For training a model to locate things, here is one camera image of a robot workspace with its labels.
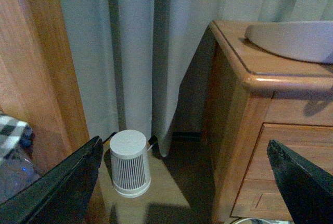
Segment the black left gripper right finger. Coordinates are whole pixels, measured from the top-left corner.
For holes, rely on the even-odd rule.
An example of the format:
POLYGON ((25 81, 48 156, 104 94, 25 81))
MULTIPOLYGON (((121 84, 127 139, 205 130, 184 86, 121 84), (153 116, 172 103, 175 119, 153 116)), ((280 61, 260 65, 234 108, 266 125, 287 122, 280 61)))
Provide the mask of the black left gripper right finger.
POLYGON ((294 223, 332 223, 332 175, 276 140, 267 156, 294 223))

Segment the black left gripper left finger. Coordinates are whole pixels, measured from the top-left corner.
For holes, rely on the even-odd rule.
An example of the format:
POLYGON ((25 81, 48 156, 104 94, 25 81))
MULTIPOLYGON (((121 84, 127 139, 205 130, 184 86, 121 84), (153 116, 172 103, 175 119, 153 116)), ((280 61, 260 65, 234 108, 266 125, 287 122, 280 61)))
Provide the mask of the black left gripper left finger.
POLYGON ((1 204, 1 223, 82 223, 98 178, 103 142, 96 136, 1 204))

